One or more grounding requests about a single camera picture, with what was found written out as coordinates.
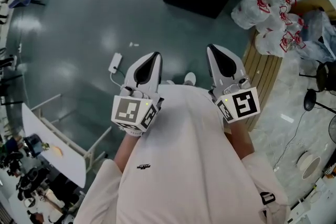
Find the black strap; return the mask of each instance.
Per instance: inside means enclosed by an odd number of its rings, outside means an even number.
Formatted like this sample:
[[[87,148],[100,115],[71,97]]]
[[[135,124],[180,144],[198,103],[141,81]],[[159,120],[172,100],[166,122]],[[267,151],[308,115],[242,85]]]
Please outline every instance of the black strap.
[[[260,196],[261,196],[262,203],[264,205],[267,205],[270,202],[275,201],[275,196],[273,193],[263,192],[263,193],[260,193]]]

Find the floor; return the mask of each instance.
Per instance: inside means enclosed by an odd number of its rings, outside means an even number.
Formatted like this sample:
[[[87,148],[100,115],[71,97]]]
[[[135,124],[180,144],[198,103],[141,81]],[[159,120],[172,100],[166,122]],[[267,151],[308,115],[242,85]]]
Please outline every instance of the floor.
[[[328,131],[335,114],[326,109],[318,109],[319,106],[316,105],[312,111],[303,115],[303,99],[307,89],[317,90],[317,86],[315,79],[299,77],[298,74],[315,75],[316,68],[315,62],[285,57],[267,104],[255,129],[250,133],[255,149],[265,152],[271,165],[275,169],[278,167],[276,176],[284,186],[291,205],[312,189],[336,149]],[[318,93],[317,101],[336,109],[336,96],[330,92]],[[295,138],[275,165],[295,133]],[[313,175],[303,180],[296,163],[305,151],[316,157],[321,156],[321,163]]]
[[[90,145],[111,125],[113,96],[118,88],[109,80],[108,66],[115,52],[123,55],[120,69],[140,56],[159,51],[163,80],[182,83],[193,71],[197,85],[209,89],[205,49],[209,43],[243,56],[249,31],[239,28],[230,11],[240,0],[230,0],[217,19],[165,4],[162,0],[47,0],[45,7],[15,10],[8,35],[8,53],[22,48],[10,99],[29,107],[59,93],[62,99],[46,107],[49,120],[80,146]],[[139,44],[130,47],[130,42]],[[122,82],[119,74],[115,79]],[[19,105],[8,114],[20,129]],[[113,157],[123,133],[113,125],[98,151]]]

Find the wooden pallet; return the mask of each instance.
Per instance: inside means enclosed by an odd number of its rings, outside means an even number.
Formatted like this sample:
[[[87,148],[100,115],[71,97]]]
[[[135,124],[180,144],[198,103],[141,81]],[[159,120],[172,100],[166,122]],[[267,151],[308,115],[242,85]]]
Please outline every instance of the wooden pallet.
[[[243,64],[248,76],[251,79],[252,87],[257,87],[260,110],[262,111],[278,76],[282,58],[261,55],[258,53],[254,46],[255,37],[257,34],[257,31],[255,31],[251,42],[249,42],[247,46],[243,56]],[[245,120],[249,131],[253,130],[259,117],[260,114]]]

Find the white table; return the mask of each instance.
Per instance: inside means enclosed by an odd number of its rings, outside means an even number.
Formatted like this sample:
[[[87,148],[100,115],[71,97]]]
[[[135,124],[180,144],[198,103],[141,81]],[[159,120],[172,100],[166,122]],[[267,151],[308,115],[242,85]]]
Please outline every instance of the white table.
[[[63,156],[58,156],[52,149],[49,149],[43,151],[41,155],[72,182],[84,188],[85,158],[55,135],[24,103],[22,104],[22,119],[26,136],[37,134],[43,142],[60,148],[63,154]]]

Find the power strip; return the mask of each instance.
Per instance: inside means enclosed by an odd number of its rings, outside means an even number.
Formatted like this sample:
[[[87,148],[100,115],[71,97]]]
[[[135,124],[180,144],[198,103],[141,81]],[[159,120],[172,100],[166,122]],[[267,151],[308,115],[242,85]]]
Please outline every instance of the power strip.
[[[122,55],[116,52],[114,54],[113,58],[112,58],[110,66],[109,66],[109,71],[112,74],[117,73],[117,69],[118,69],[118,67],[120,65],[121,59],[122,59]]]

